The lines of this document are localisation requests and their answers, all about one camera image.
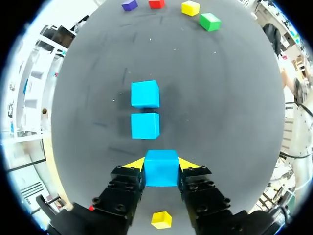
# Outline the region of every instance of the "toy block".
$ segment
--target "toy block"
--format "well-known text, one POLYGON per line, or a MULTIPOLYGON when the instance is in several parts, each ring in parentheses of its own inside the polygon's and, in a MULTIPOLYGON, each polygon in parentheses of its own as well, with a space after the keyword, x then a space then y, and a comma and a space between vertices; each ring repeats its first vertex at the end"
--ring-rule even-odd
POLYGON ((185 159, 183 158, 178 158, 179 160, 179 165, 180 165, 180 168, 181 168, 181 171, 183 171, 184 169, 188 169, 188 168, 199 168, 200 166, 196 165, 196 164, 193 164, 189 161, 186 161, 185 159))
POLYGON ((194 1, 186 1, 181 4, 181 12, 188 16, 195 16, 200 11, 200 4, 194 1))
POLYGON ((160 95, 157 81, 133 82, 131 103, 135 108, 159 108, 160 95))
POLYGON ((172 217, 165 211, 155 212, 153 213, 151 224, 157 229, 168 229, 172 227, 172 217))
POLYGON ((201 14, 199 22, 206 31, 218 30, 221 26, 221 20, 212 13, 201 14))
POLYGON ((160 135, 157 113, 131 114, 132 138, 154 140, 160 135))
POLYGON ((146 186, 177 186, 179 160, 175 150, 149 150, 144 167, 146 186))
POLYGON ((124 11, 131 11, 138 7, 136 0, 128 0, 122 4, 124 11))
POLYGON ((134 161, 132 163, 129 163, 123 167, 126 167, 126 168, 131 168, 131 167, 134 167, 134 168, 138 168, 140 171, 142 170, 142 167, 143 167, 143 162, 145 161, 145 158, 140 158, 138 159, 137 161, 134 161))
POLYGON ((149 5, 152 9, 161 9, 164 7, 164 0, 149 0, 149 5))

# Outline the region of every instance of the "machine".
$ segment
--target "machine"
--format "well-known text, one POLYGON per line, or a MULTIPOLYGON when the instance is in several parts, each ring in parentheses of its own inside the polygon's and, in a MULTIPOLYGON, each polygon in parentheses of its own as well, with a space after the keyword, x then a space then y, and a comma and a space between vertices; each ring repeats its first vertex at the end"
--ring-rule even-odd
MULTIPOLYGON (((209 179, 205 167, 178 168, 178 193, 185 202, 192 227, 197 235, 260 235, 273 234, 279 225, 265 211, 232 214, 230 199, 224 197, 209 179)), ((37 197, 41 209, 51 219, 50 235, 125 235, 135 215, 145 188, 144 167, 140 169, 117 166, 111 181, 99 197, 93 198, 94 210, 76 203, 71 211, 60 213, 37 197)))

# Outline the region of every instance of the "cable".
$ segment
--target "cable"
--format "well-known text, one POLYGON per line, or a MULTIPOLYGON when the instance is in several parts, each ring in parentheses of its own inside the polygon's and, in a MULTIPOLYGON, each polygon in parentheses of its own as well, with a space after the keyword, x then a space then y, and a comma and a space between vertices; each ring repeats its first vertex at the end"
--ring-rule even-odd
POLYGON ((303 108, 313 118, 313 113, 305 105, 297 103, 297 102, 286 102, 285 104, 296 104, 299 107, 303 108))
POLYGON ((285 219, 285 224, 288 225, 288 214, 287 214, 287 210, 286 208, 282 207, 279 205, 279 208, 282 210, 282 213, 284 215, 284 219, 285 219))
POLYGON ((287 153, 284 153, 284 152, 280 152, 280 155, 282 155, 283 157, 289 157, 289 158, 294 158, 294 159, 303 159, 303 158, 307 158, 308 156, 311 156, 312 153, 308 154, 308 155, 305 155, 305 156, 292 156, 292 155, 289 155, 287 153))
POLYGON ((302 107, 305 111, 307 111, 307 113, 313 118, 312 112, 311 112, 306 106, 304 106, 303 104, 297 104, 297 105, 299 105, 299 106, 302 107))
POLYGON ((282 213, 283 213, 283 215, 284 215, 285 224, 288 225, 289 220, 288 220, 288 213, 287 213, 287 210, 286 210, 286 208, 284 208, 284 207, 281 206, 280 204, 277 204, 277 205, 275 205, 274 207, 272 207, 272 208, 268 211, 268 213, 272 213, 274 210, 276 210, 276 209, 278 209, 278 208, 282 211, 282 213))

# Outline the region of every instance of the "white shelving unit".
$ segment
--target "white shelving unit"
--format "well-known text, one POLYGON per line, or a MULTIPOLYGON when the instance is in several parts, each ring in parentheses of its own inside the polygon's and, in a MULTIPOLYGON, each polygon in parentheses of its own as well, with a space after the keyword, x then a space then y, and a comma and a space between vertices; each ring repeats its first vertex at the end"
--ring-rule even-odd
POLYGON ((60 53, 65 52, 65 47, 40 34, 25 34, 22 38, 7 71, 7 91, 1 112, 2 144, 50 135, 50 120, 47 120, 47 115, 42 115, 42 109, 49 102, 52 104, 54 90, 50 91, 50 80, 56 81, 55 73, 59 72, 63 62, 60 53), (38 46, 40 41, 54 48, 45 50, 38 46))

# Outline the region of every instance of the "cyan cube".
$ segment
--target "cyan cube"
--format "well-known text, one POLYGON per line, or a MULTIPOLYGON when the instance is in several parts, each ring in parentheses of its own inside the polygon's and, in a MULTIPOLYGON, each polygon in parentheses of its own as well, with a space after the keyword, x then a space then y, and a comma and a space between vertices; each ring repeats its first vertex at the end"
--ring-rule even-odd
POLYGON ((175 150, 149 150, 144 167, 146 186, 177 186, 179 160, 175 150))
POLYGON ((160 94, 157 81, 133 82, 131 88, 131 103, 133 107, 159 108, 160 94))
POLYGON ((157 113, 131 114, 132 138, 154 140, 160 135, 157 113))
POLYGON ((138 7, 136 0, 128 0, 122 4, 124 11, 131 11, 138 7))

